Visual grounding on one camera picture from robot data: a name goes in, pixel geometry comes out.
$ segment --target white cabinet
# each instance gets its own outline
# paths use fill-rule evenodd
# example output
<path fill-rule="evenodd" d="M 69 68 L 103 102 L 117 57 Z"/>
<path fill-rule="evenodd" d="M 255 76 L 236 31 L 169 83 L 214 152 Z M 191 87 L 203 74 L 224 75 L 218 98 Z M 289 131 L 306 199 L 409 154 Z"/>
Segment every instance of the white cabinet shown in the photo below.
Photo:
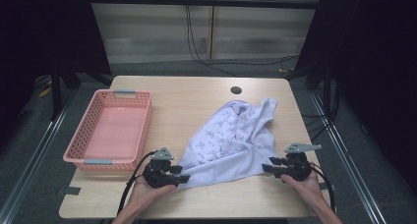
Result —
<path fill-rule="evenodd" d="M 185 6 L 92 6 L 110 64 L 192 59 Z M 297 55 L 313 15 L 314 10 L 190 7 L 194 44 L 202 59 Z"/>

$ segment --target black cable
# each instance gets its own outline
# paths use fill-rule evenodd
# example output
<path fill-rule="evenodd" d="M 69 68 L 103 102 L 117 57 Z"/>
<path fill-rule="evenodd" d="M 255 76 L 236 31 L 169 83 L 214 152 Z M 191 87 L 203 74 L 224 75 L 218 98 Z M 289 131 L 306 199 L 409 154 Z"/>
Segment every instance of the black cable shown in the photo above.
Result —
<path fill-rule="evenodd" d="M 316 119 L 314 119 L 313 121 L 311 121 L 311 122 L 309 122 L 309 123 L 307 123 L 307 124 L 305 124 L 305 126 L 306 127 L 308 127 L 308 126 L 310 126 L 310 125 L 312 125 L 312 124 L 314 124 L 314 123 L 316 123 L 317 121 L 319 121 L 320 120 L 320 118 L 316 118 Z"/>
<path fill-rule="evenodd" d="M 340 105 L 340 88 L 338 87 L 338 85 L 336 85 L 336 92 L 334 94 L 333 105 L 332 105 L 333 109 L 330 112 L 330 115 L 328 115 L 328 123 L 325 122 L 325 126 L 315 136 L 313 136 L 311 140 L 315 140 L 322 132 L 324 132 L 333 124 L 337 116 L 339 105 Z"/>
<path fill-rule="evenodd" d="M 119 209 L 117 210 L 117 215 L 120 213 L 120 211 L 122 211 L 122 209 L 123 209 L 123 207 L 124 207 L 124 205 L 125 205 L 125 200 L 126 200 L 126 197 L 127 197 L 128 193 L 129 193 L 129 190 L 131 189 L 131 187 L 132 187 L 133 183 L 135 182 L 135 180 L 136 180 L 138 177 L 140 177 L 140 175 L 139 175 L 139 176 L 136 176 L 136 174 L 137 174 L 137 173 L 138 173 L 138 171 L 139 171 L 139 168 L 141 168 L 141 166 L 142 166 L 142 164 L 144 163 L 145 159 L 147 159 L 149 156 L 151 156 L 151 155 L 155 154 L 156 152 L 157 152 L 157 150 L 156 150 L 156 151 L 149 152 L 147 155 L 145 155 L 145 156 L 141 159 L 141 161 L 139 162 L 138 166 L 136 166 L 136 169 L 135 169 L 135 171 L 133 172 L 132 177 L 130 178 L 129 182 L 128 182 L 128 183 L 126 183 L 126 188 L 125 188 L 125 191 L 123 192 L 123 194 L 122 194 L 122 198 L 120 199 L 120 204 L 119 204 Z"/>
<path fill-rule="evenodd" d="M 281 79 L 284 77 L 284 66 L 282 65 L 282 62 L 279 63 L 279 66 L 281 67 L 279 70 L 281 72 L 281 75 L 279 76 Z"/>
<path fill-rule="evenodd" d="M 187 13 L 187 41 L 188 41 L 188 50 L 189 50 L 189 52 L 190 52 L 191 57 L 192 57 L 192 58 L 193 58 L 193 59 L 194 59 L 197 63 L 202 64 L 202 65 L 204 65 L 204 66 L 206 66 L 206 67 L 208 67 L 208 68 L 218 70 L 218 71 L 220 71 L 220 72 L 222 72 L 222 73 L 225 73 L 225 74 L 230 75 L 230 76 L 233 76 L 233 77 L 237 77 L 236 75 L 234 75 L 234 74 L 232 74 L 232 73 L 229 73 L 229 72 L 227 72 L 227 71 L 224 71 L 224 70 L 221 70 L 221 69 L 217 69 L 217 68 L 215 68 L 215 67 L 212 67 L 212 66 L 208 65 L 207 63 L 205 63 L 205 62 L 204 62 L 204 61 L 200 58 L 200 55 L 199 55 L 199 53 L 198 53 L 198 51 L 197 51 L 196 43 L 195 43 L 195 41 L 194 41 L 193 29 L 192 29 L 192 25 L 191 25 L 190 7 L 189 7 L 189 6 L 186 6 L 186 7 L 185 7 L 185 9 L 186 9 L 186 13 Z M 196 52 L 196 56 L 197 56 L 197 58 L 198 58 L 198 59 L 196 59 L 196 57 L 194 56 L 194 54 L 193 54 L 193 52 L 192 52 L 192 50 L 191 50 L 190 35 L 191 35 L 191 40 L 192 40 L 192 43 L 193 43 L 193 46 L 194 46 L 194 50 L 195 50 L 195 52 Z"/>
<path fill-rule="evenodd" d="M 276 65 L 279 64 L 281 66 L 281 69 L 283 70 L 283 66 L 282 63 L 289 61 L 293 58 L 297 58 L 299 55 L 291 55 L 291 56 L 285 56 L 279 59 L 279 61 L 275 61 L 275 62 L 269 62 L 269 63 L 257 63 L 257 64 L 253 64 L 253 63 L 241 63 L 241 62 L 217 62 L 217 63 L 207 63 L 205 61 L 202 60 L 202 58 L 200 57 L 198 51 L 197 51 L 197 47 L 196 47 L 196 43 L 194 40 L 194 34 L 193 34 L 193 28 L 191 25 L 191 13 L 190 13 L 190 7 L 186 6 L 186 14 L 187 14 L 187 41 L 188 41 L 188 50 L 190 52 L 191 57 L 199 64 L 203 64 L 208 68 L 211 69 L 215 69 L 218 70 L 220 72 L 223 72 L 225 74 L 231 75 L 233 77 L 237 77 L 234 74 L 231 74 L 227 71 L 221 70 L 221 69 L 217 69 L 214 68 L 212 65 L 253 65 L 253 66 L 266 66 L 266 65 Z M 194 52 L 196 53 L 197 58 L 194 56 L 193 51 L 191 50 L 191 43 L 190 43 L 190 36 L 191 36 L 191 43 L 193 44 L 194 47 Z"/>
<path fill-rule="evenodd" d="M 335 208 L 335 204 L 334 204 L 334 193 L 333 193 L 333 189 L 331 187 L 331 182 L 328 179 L 328 176 L 325 174 L 325 171 L 323 171 L 323 169 L 321 167 L 319 167 L 316 164 L 311 164 L 313 166 L 311 166 L 312 170 L 315 171 L 317 174 L 319 174 L 319 176 L 321 176 L 323 178 L 323 180 L 326 183 L 326 186 L 328 187 L 328 196 L 330 197 L 330 208 L 331 210 L 333 210 L 334 213 L 336 213 L 336 208 Z"/>
<path fill-rule="evenodd" d="M 320 115 L 301 114 L 301 117 L 305 117 L 305 118 L 321 118 L 324 116 L 325 116 L 324 114 L 320 114 Z"/>
<path fill-rule="evenodd" d="M 316 131 L 316 130 L 318 130 L 318 129 L 321 129 L 321 130 L 323 130 L 323 128 L 326 128 L 327 127 L 327 125 L 319 125 L 319 126 L 317 126 L 316 128 L 314 128 L 314 129 L 311 129 L 311 130 L 309 130 L 309 131 L 307 131 L 307 133 L 308 134 L 310 134 L 310 133 L 312 133 L 312 132 L 314 132 L 314 131 Z"/>
<path fill-rule="evenodd" d="M 312 69 L 312 68 L 313 68 L 313 65 L 310 65 L 310 66 L 304 67 L 304 68 L 302 68 L 302 69 L 298 69 L 298 70 L 296 70 L 296 71 L 292 72 L 291 74 L 289 74 L 289 75 L 285 76 L 285 79 L 286 79 L 286 80 L 288 80 L 288 81 L 290 82 L 291 80 L 293 80 L 293 79 L 297 78 L 298 76 L 305 75 L 305 74 L 306 74 L 306 73 L 307 73 L 310 69 Z"/>

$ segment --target gray carpet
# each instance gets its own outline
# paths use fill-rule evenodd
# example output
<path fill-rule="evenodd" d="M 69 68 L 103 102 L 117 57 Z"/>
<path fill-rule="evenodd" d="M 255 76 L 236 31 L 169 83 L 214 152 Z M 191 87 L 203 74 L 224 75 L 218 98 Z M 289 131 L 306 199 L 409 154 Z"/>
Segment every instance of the gray carpet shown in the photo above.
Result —
<path fill-rule="evenodd" d="M 245 63 L 270 63 L 277 60 L 245 60 Z M 217 77 L 253 77 L 280 78 L 294 67 L 295 59 L 274 65 L 242 65 L 231 64 L 242 60 L 217 61 L 229 64 L 205 66 L 195 61 L 179 61 L 147 64 L 113 65 L 113 76 L 118 75 L 148 75 L 148 76 L 217 76 Z M 81 87 L 76 90 L 71 101 L 65 120 L 55 136 L 53 143 L 46 151 L 41 166 L 36 173 L 23 202 L 17 211 L 13 223 L 99 223 L 100 220 L 64 220 L 59 217 L 58 210 L 62 197 L 55 193 L 59 188 L 68 186 L 74 174 L 75 167 L 65 163 L 62 155 L 74 134 L 75 129 L 86 110 L 93 93 L 99 88 L 108 86 L 98 83 L 88 76 L 80 75 Z M 316 117 L 318 112 L 313 103 L 311 92 L 305 87 L 305 78 L 297 78 L 290 82 L 298 106 L 304 117 L 311 138 L 324 127 Z M 39 144 L 43 133 L 49 125 L 52 112 L 51 95 L 38 98 L 35 89 L 22 118 L 19 127 L 8 140 L 8 149 L 0 155 L 0 204 L 4 204 L 10 191 L 18 181 L 20 174 L 26 168 L 31 155 Z M 71 91 L 64 90 L 64 99 Z M 397 171 L 389 164 L 378 149 L 378 144 L 372 137 L 363 133 L 360 119 L 350 109 L 343 96 L 340 97 L 340 107 L 337 111 L 335 125 L 341 134 L 349 153 L 362 174 L 371 194 L 375 197 L 387 223 L 415 223 L 417 221 L 417 198 L 411 193 Z M 372 223 L 362 200 L 358 196 L 353 183 L 348 177 L 332 141 L 324 130 L 313 143 L 319 143 L 323 149 L 317 154 L 323 169 L 336 186 L 335 202 L 337 214 L 344 223 Z M 275 220 L 229 220 L 227 223 L 276 223 Z M 317 218 L 291 219 L 289 223 L 320 223 Z"/>

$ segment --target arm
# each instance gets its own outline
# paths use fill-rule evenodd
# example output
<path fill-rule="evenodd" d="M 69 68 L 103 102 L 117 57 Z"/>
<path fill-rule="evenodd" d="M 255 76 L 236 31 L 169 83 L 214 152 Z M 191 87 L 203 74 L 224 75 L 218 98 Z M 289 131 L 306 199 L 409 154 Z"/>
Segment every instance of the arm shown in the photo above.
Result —
<path fill-rule="evenodd" d="M 342 223 L 323 198 L 316 172 L 313 171 L 302 182 L 297 182 L 287 175 L 282 175 L 281 179 L 298 193 L 300 198 L 319 216 L 322 223 Z"/>
<path fill-rule="evenodd" d="M 174 185 L 168 185 L 159 189 L 152 188 L 145 181 L 143 177 L 136 180 L 132 190 L 132 194 L 128 203 L 114 219 L 113 224 L 118 223 L 133 223 L 137 218 L 154 200 L 158 197 L 168 194 L 174 191 L 176 187 Z"/>

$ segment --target white towel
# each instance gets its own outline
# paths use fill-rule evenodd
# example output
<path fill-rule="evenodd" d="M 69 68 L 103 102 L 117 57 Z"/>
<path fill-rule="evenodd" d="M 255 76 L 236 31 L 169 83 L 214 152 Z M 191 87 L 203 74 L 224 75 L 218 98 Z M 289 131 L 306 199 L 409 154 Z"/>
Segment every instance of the white towel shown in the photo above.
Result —
<path fill-rule="evenodd" d="M 189 140 L 178 165 L 191 175 L 178 189 L 209 186 L 263 173 L 262 164 L 277 157 L 273 135 L 276 100 L 266 98 L 258 107 L 235 100 L 220 107 Z"/>

